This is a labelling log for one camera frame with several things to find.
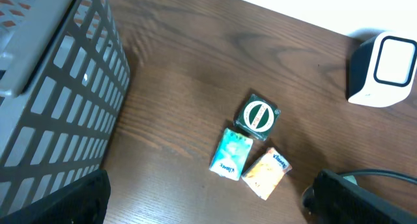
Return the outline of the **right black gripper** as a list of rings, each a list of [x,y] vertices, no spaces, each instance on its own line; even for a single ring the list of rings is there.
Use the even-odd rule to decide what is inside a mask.
[[[314,194],[313,186],[309,186],[302,194],[302,206],[309,214],[317,213],[317,201]]]

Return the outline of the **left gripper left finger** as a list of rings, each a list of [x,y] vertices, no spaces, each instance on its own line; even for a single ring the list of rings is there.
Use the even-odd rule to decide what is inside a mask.
[[[102,224],[111,186],[107,171],[97,169],[21,210],[1,218],[10,224]]]

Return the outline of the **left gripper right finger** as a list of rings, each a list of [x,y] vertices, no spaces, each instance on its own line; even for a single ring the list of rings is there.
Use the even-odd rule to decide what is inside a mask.
[[[335,173],[323,169],[312,186],[317,201],[316,216],[322,223],[415,224],[416,216],[347,180],[347,176],[387,176],[416,184],[416,178],[382,169]]]

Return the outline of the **orange small snack box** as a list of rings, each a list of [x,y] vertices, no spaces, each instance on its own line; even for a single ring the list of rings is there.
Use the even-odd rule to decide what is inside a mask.
[[[270,147],[242,175],[242,179],[258,197],[267,200],[291,169],[291,164],[275,148]]]

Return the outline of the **teal white small box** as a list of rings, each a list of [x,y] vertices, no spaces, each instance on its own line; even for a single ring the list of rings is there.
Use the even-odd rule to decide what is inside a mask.
[[[239,181],[252,145],[253,139],[226,128],[209,170],[228,179]]]

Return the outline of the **dark green round-label packet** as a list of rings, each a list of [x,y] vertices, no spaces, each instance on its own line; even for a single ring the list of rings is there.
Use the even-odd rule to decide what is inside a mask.
[[[266,141],[280,115],[281,110],[277,105],[251,94],[238,112],[234,124],[256,139]]]

